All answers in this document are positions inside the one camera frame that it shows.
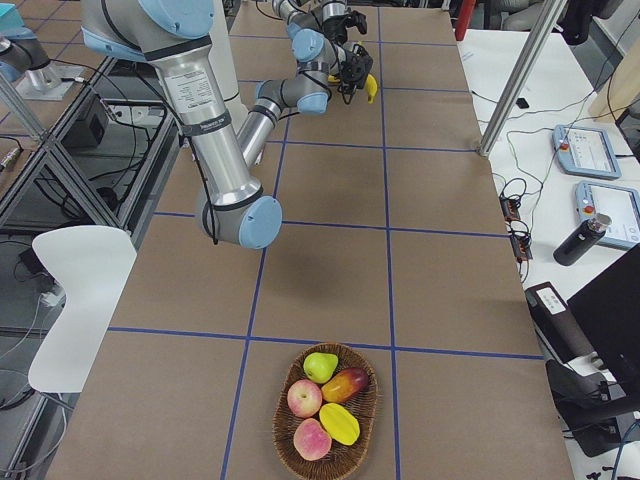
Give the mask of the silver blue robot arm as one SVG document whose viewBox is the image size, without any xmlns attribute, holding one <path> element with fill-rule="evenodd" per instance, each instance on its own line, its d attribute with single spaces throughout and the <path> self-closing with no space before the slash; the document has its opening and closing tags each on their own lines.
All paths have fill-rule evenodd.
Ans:
<svg viewBox="0 0 640 480">
<path fill-rule="evenodd" d="M 304 29 L 322 34 L 330 42 L 344 44 L 348 39 L 347 17 L 351 13 L 346 1 L 273 0 L 267 1 L 273 17 L 285 24 L 287 35 L 292 39 Z"/>
<path fill-rule="evenodd" d="M 204 196 L 198 207 L 204 232 L 214 242 L 263 249 L 282 223 L 279 202 L 264 194 L 250 169 L 283 111 L 322 114 L 328 78 L 349 51 L 323 32 L 301 27 L 303 13 L 276 1 L 297 61 L 295 77 L 269 80 L 239 129 L 220 91 L 209 55 L 215 7 L 211 1 L 84 1 L 82 31 L 87 47 L 105 56 L 151 65 L 181 131 L 200 164 Z"/>
</svg>

